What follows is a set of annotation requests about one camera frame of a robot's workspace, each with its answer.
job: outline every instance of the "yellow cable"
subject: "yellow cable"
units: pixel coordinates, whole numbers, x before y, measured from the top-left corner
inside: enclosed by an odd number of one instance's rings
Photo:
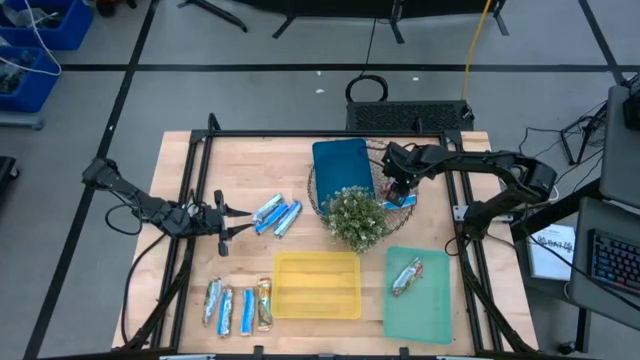
[[[480,37],[480,33],[482,32],[482,26],[484,25],[484,19],[486,19],[487,17],[489,5],[491,5],[491,0],[487,0],[487,4],[484,6],[482,17],[480,18],[480,22],[478,23],[478,28],[476,28],[476,34],[473,35],[471,48],[469,49],[469,54],[467,55],[467,66],[465,66],[464,68],[464,87],[462,88],[462,100],[465,101],[467,100],[467,89],[469,87],[469,68],[471,67],[471,61],[473,60],[473,51],[476,49],[476,42],[478,42],[478,38]]]

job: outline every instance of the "green cutting board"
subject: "green cutting board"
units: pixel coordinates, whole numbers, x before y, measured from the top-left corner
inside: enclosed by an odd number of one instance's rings
[[[393,282],[416,257],[422,258],[422,278],[400,296],[391,292]],[[387,251],[384,289],[384,335],[448,345],[453,340],[449,256],[394,246]]]

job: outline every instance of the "chair wheel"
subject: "chair wheel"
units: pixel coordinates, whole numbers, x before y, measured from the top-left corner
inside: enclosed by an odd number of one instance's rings
[[[562,355],[569,355],[576,352],[576,342],[569,341],[558,345],[558,352]]]

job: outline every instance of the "white document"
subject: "white document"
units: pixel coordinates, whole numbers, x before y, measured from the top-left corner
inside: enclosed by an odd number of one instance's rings
[[[550,225],[533,234],[533,238],[562,256],[570,264],[573,263],[576,234],[572,227]],[[527,244],[532,277],[569,281],[571,268],[567,264],[531,239],[527,239]]]

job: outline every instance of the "gray floor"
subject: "gray floor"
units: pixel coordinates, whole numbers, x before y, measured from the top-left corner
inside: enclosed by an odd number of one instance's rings
[[[150,0],[136,10],[97,18],[80,51],[56,53],[65,64],[127,64]],[[371,20],[298,19],[279,40],[270,34],[279,15],[216,1],[241,17],[248,34],[195,7],[161,1],[141,64],[362,63]],[[640,64],[633,27],[640,3],[590,0],[620,64]],[[509,0],[504,19],[510,37],[489,20],[475,62],[520,65],[606,65],[576,0]],[[378,24],[372,63],[461,64],[478,15],[407,20],[407,43],[397,45]],[[148,189],[167,130],[204,127],[213,111],[225,129],[343,129],[344,87],[349,71],[137,72],[115,131],[109,156],[132,182]],[[459,72],[377,72],[390,100],[446,100],[460,96]],[[40,132],[0,128],[0,154],[19,159],[22,176],[0,208],[0,348],[3,359],[22,356],[82,193],[80,172],[95,155],[123,79],[120,72],[66,72],[45,104]],[[610,73],[472,73],[469,102],[476,129],[489,132],[494,149],[516,149],[525,126],[559,129],[604,100]],[[376,98],[375,86],[354,89],[356,100]],[[525,152],[557,140],[533,133]],[[577,146],[578,137],[572,138]],[[568,169],[560,147],[541,157]],[[560,183],[566,195],[595,164],[593,159]],[[111,345],[122,287],[135,240],[108,230],[105,210],[114,204],[97,194],[84,224],[69,275],[40,356],[106,351]],[[121,221],[130,221],[123,215]],[[574,336],[577,309],[529,292],[541,349]],[[625,358],[640,334],[594,315],[589,356]]]

